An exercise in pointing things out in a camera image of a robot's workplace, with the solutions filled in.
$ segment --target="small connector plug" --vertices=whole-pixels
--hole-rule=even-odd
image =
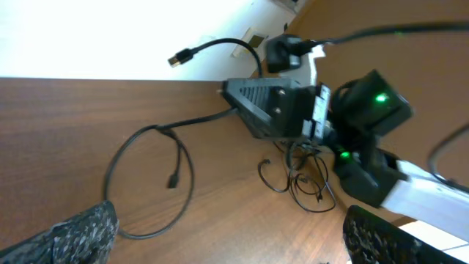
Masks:
[[[176,188],[178,183],[179,183],[179,174],[174,173],[173,175],[169,176],[168,184],[166,185],[166,187]]]
[[[176,67],[178,65],[184,64],[188,61],[190,61],[193,58],[193,55],[195,53],[193,50],[189,48],[185,48],[181,50],[180,52],[176,53],[173,57],[168,59],[169,64],[171,67]]]

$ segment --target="black cord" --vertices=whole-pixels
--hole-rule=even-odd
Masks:
[[[326,173],[326,177],[324,177],[324,174],[322,173],[322,170],[321,170],[321,167],[320,165],[318,164],[317,162],[317,159],[320,159],[321,162],[322,162],[322,165],[324,166],[324,169],[325,169],[325,173]],[[326,167],[325,165],[325,162],[323,161],[322,158],[320,157],[316,157],[314,156],[314,162],[317,166],[317,169],[322,177],[322,179],[324,180],[324,184],[325,186],[328,188],[329,192],[330,192],[330,195],[332,196],[332,200],[333,200],[333,205],[328,208],[328,209],[325,209],[325,210],[312,210],[312,209],[309,209],[307,208],[303,203],[300,202],[300,200],[298,199],[297,195],[295,194],[295,192],[290,189],[290,195],[292,196],[292,198],[294,199],[294,201],[303,209],[305,210],[306,212],[310,212],[310,213],[325,213],[325,212],[328,212],[330,210],[333,210],[335,207],[336,207],[336,197],[334,196],[334,193],[332,192],[332,190],[330,189],[330,186],[329,186],[329,183],[328,183],[328,179],[329,179],[329,171],[328,171],[328,168]],[[321,193],[319,194],[321,197],[317,197],[318,201],[322,199],[322,195]]]
[[[447,180],[444,177],[441,177],[440,173],[438,173],[436,164],[437,159],[439,159],[439,157],[448,150],[450,144],[467,133],[469,133],[469,123],[463,125],[461,128],[458,128],[457,130],[455,130],[455,132],[453,132],[452,134],[444,138],[440,143],[438,143],[430,153],[427,163],[430,173],[432,173],[432,175],[442,184],[469,193],[469,188],[467,186],[462,186],[458,183],[455,183],[453,180]]]
[[[155,236],[161,235],[164,232],[168,231],[174,224],[176,224],[177,221],[182,217],[184,212],[187,210],[189,206],[189,202],[191,201],[192,194],[193,194],[193,188],[194,188],[194,170],[193,170],[193,162],[191,159],[191,156],[189,155],[189,152],[186,148],[186,146],[182,143],[182,141],[177,137],[176,133],[173,132],[172,128],[177,128],[181,127],[184,125],[192,125],[192,124],[198,124],[202,122],[209,122],[213,121],[222,117],[226,117],[230,114],[234,114],[237,111],[237,109],[229,109],[226,111],[222,111],[217,114],[212,114],[210,116],[206,117],[198,117],[194,118],[191,120],[185,120],[185,121],[179,121],[179,122],[174,122],[171,124],[167,125],[148,125],[146,127],[140,128],[138,131],[136,131],[132,136],[130,136],[124,144],[117,150],[116,154],[114,154],[114,157],[111,159],[111,163],[109,164],[105,177],[104,177],[104,200],[109,199],[109,188],[111,184],[111,178],[113,175],[113,172],[116,168],[117,162],[119,161],[120,157],[124,153],[124,151],[132,144],[134,141],[141,136],[143,133],[151,130],[156,130],[159,133],[162,133],[163,135],[175,140],[176,146],[177,146],[177,164],[176,164],[176,169],[174,170],[174,173],[170,176],[169,178],[169,183],[168,183],[168,188],[174,188],[177,185],[177,182],[179,181],[179,170],[180,170],[180,162],[181,162],[181,152],[184,153],[185,157],[188,160],[188,165],[189,165],[189,171],[191,174],[191,183],[189,186],[189,192],[188,196],[184,202],[184,205],[181,208],[181,211],[167,224],[165,227],[145,234],[145,235],[134,235],[130,234],[128,232],[125,232],[122,228],[119,228],[119,234],[123,236],[124,238],[128,239],[136,239],[136,240],[141,240],[141,239],[148,239],[148,238],[154,238]]]
[[[262,182],[264,182],[264,184],[269,187],[272,191],[276,191],[278,193],[284,193],[285,191],[288,191],[288,189],[290,188],[290,173],[287,175],[287,187],[285,187],[284,189],[275,188],[269,182],[267,182],[264,175],[262,174],[262,165],[264,164],[270,164],[270,160],[265,159],[259,162],[259,164],[257,164],[257,173],[259,174],[259,177],[261,178]]]
[[[279,189],[279,188],[275,188],[273,187],[272,185],[269,184],[269,182],[265,179],[264,175],[262,174],[262,166],[265,165],[265,164],[270,164],[270,160],[268,159],[265,159],[261,162],[259,162],[259,164],[257,164],[257,172],[259,174],[259,177],[261,178],[262,182],[271,190],[275,191],[275,192],[278,192],[278,193],[284,193],[286,191],[288,191],[290,193],[290,195],[292,196],[292,198],[294,199],[294,201],[300,206],[302,207],[302,209],[304,209],[305,211],[307,212],[311,212],[311,213],[325,213],[325,212],[328,212],[330,210],[333,210],[335,207],[336,207],[336,198],[335,196],[333,195],[329,185],[328,185],[328,181],[329,181],[329,171],[328,171],[328,168],[326,167],[326,164],[324,162],[324,160],[320,157],[318,157],[317,155],[320,153],[319,151],[316,151],[316,152],[313,152],[313,153],[306,153],[304,154],[303,156],[299,157],[299,161],[296,163],[296,164],[292,164],[292,159],[293,158],[296,158],[296,157],[293,157],[293,152],[297,149],[298,146],[298,143],[296,142],[290,142],[289,143],[289,146],[287,147],[287,151],[283,151],[275,142],[273,143],[277,148],[278,150],[281,152],[281,153],[284,153],[284,158],[285,158],[285,166],[287,167],[287,186],[283,189]],[[323,187],[321,187],[319,185],[319,183],[312,179],[312,178],[307,178],[303,173],[297,173],[296,176],[292,176],[292,173],[295,171],[295,170],[299,170],[299,169],[302,169],[308,158],[309,157],[313,157],[314,158],[314,162],[317,166],[317,170],[318,172],[320,173],[321,175],[321,178],[324,180],[325,184]],[[320,160],[322,165],[324,166],[324,169],[325,169],[325,177],[324,177],[324,174],[322,173],[322,169],[318,163],[317,160]],[[303,190],[299,184],[298,181],[303,181],[301,180],[301,177],[305,177],[305,181],[307,182],[307,180],[311,180],[315,185],[316,187],[318,188],[318,191],[313,191],[313,192],[307,192],[305,190]],[[332,196],[332,199],[333,199],[333,206],[331,208],[328,208],[326,210],[311,210],[311,209],[308,209],[305,205],[303,205],[303,203],[300,202],[300,200],[298,199],[298,190],[300,190],[301,192],[303,192],[305,195],[315,195],[316,198],[317,198],[317,201],[319,202],[321,199],[322,199],[322,192],[323,190],[327,188],[330,192],[330,195]]]
[[[213,45],[222,44],[222,43],[238,44],[238,45],[241,45],[242,47],[246,48],[252,54],[254,59],[256,60],[257,72],[259,74],[259,78],[263,77],[261,59],[259,58],[259,55],[257,54],[257,52],[248,43],[246,43],[242,40],[235,39],[235,38],[221,38],[221,39],[218,39],[218,40],[209,41],[209,42],[207,42],[205,44],[202,44],[202,45],[200,45],[199,47],[196,47],[196,48],[192,48],[192,49],[186,48],[186,49],[176,53],[176,55],[173,56],[172,58],[168,59],[168,62],[172,67],[176,67],[180,64],[186,63],[189,60],[191,60],[193,58],[193,55],[195,55],[197,52],[199,52],[203,49],[206,49],[208,47],[211,47]]]
[[[431,22],[431,23],[406,23],[390,26],[376,26],[369,29],[363,29],[345,37],[330,38],[325,40],[306,40],[294,45],[292,52],[301,56],[307,54],[317,45],[324,44],[342,44],[352,40],[358,40],[363,37],[371,37],[385,34],[409,34],[424,32],[461,32],[469,31],[469,21],[455,22]]]

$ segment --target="glowing green light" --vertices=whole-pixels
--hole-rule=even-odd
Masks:
[[[379,94],[375,100],[379,103],[384,103],[388,99],[388,96],[385,93]]]
[[[348,158],[348,157],[350,157],[350,153],[346,151],[346,152],[342,153],[342,154],[340,155],[340,157],[341,157],[341,158]]]

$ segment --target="desk surface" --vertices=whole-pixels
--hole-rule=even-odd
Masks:
[[[227,109],[218,88],[210,82],[0,79],[0,248],[98,203],[108,162],[140,127]],[[306,213],[288,194],[269,190],[256,165],[270,158],[265,174],[280,186],[278,151],[253,139],[239,117],[175,131],[195,165],[189,209],[160,237],[117,238],[110,263],[345,263],[344,212]],[[175,161],[174,142],[156,132],[124,154],[111,201],[125,230],[153,231],[180,209],[187,167],[178,188],[165,188]]]

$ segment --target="tangled wires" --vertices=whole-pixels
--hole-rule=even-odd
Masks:
[[[302,209],[304,209],[307,212],[325,213],[325,212],[328,212],[328,211],[334,209],[336,207],[336,198],[333,195],[333,192],[331,191],[329,183],[328,183],[328,181],[329,181],[328,168],[326,167],[324,160],[321,157],[318,156],[320,154],[320,151],[318,149],[312,147],[310,144],[307,144],[307,143],[302,143],[302,144],[299,144],[297,142],[289,143],[289,144],[287,144],[287,151],[282,150],[282,148],[277,143],[274,142],[273,144],[277,147],[277,149],[280,152],[284,153],[285,164],[287,165],[287,185],[283,189],[275,188],[265,179],[264,175],[262,174],[262,166],[265,165],[265,164],[270,164],[270,160],[268,160],[268,159],[265,159],[265,160],[259,162],[259,164],[257,165],[257,171],[259,173],[259,177],[261,178],[262,182],[264,182],[264,184],[267,187],[269,187],[271,190],[276,191],[278,193],[284,193],[284,192],[288,191],[290,193],[290,195],[292,196],[292,198],[294,199],[294,201],[300,207],[302,207]],[[294,153],[297,150],[299,150],[301,152],[301,155],[297,155],[297,156],[294,155]],[[317,171],[319,172],[321,178],[324,180],[324,185],[322,187],[312,177],[307,177],[303,173],[298,172],[300,169],[302,169],[306,165],[306,162],[308,161],[309,157],[312,157],[314,159],[314,164],[317,167]],[[292,164],[292,159],[298,159],[296,164]],[[325,176],[324,176],[324,173],[322,172],[322,168],[320,166],[320,163],[322,164],[322,167],[325,170]],[[317,187],[317,191],[307,192],[307,191],[303,190],[300,187],[299,182],[308,183],[309,181],[311,181]],[[304,193],[305,195],[315,196],[317,202],[320,202],[320,200],[322,200],[322,191],[324,191],[325,188],[327,188],[329,190],[330,195],[332,196],[332,200],[333,200],[332,207],[330,207],[328,209],[325,209],[325,210],[312,210],[312,209],[307,208],[298,199],[298,194],[299,194],[298,191],[300,191],[300,192]]]

